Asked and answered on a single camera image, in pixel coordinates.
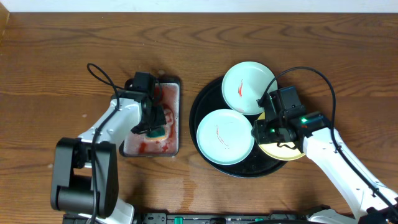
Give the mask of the green scrubbing sponge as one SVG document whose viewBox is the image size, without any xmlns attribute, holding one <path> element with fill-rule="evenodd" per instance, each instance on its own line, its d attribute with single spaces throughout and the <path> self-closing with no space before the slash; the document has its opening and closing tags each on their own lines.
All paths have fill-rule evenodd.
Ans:
<svg viewBox="0 0 398 224">
<path fill-rule="evenodd" d="M 157 140 L 166 138 L 166 130 L 163 126 L 152 129 L 146 134 L 147 139 Z"/>
</svg>

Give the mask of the yellow plate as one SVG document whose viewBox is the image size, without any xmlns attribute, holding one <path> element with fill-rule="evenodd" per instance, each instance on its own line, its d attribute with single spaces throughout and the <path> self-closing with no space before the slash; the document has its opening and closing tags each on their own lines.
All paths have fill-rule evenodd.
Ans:
<svg viewBox="0 0 398 224">
<path fill-rule="evenodd" d="M 300 159 L 305 155 L 298 149 L 292 149 L 292 147 L 294 147 L 293 142 L 285 142 L 284 144 L 286 144 L 286 146 L 277 146 L 276 142 L 269 144 L 259 144 L 258 140 L 256 140 L 256 143 L 268 156 L 281 161 L 292 161 Z"/>
</svg>

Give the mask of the light blue plate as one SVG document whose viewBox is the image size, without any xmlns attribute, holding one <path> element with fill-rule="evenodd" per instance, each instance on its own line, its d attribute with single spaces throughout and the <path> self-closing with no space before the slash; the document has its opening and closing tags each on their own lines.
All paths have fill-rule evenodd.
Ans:
<svg viewBox="0 0 398 224">
<path fill-rule="evenodd" d="M 275 75 L 269 68 L 258 62 L 241 62 L 225 74 L 221 92 L 226 104 L 244 115 L 261 114 L 259 100 Z"/>
<path fill-rule="evenodd" d="M 234 110 L 220 109 L 207 114 L 198 125 L 200 152 L 211 162 L 229 166 L 243 161 L 254 146 L 252 124 Z"/>
</svg>

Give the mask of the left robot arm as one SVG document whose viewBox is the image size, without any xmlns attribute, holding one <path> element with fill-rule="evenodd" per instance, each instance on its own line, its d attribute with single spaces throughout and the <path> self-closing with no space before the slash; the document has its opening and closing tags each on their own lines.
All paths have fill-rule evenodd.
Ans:
<svg viewBox="0 0 398 224">
<path fill-rule="evenodd" d="M 165 117 L 154 91 L 117 91 L 109 108 L 90 129 L 57 143 L 52 208 L 87 214 L 92 222 L 112 217 L 119 195 L 119 146 L 133 131 L 142 134 L 163 124 Z"/>
</svg>

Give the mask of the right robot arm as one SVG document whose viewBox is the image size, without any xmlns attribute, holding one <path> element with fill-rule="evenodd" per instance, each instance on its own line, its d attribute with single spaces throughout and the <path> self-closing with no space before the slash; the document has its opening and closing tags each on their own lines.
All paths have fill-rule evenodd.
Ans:
<svg viewBox="0 0 398 224">
<path fill-rule="evenodd" d="M 312 160 L 346 200 L 357 223 L 397 223 L 397 193 L 349 150 L 327 117 L 308 113 L 297 96 L 265 94 L 257 103 L 264 111 L 252 135 L 263 152 L 280 161 Z"/>
</svg>

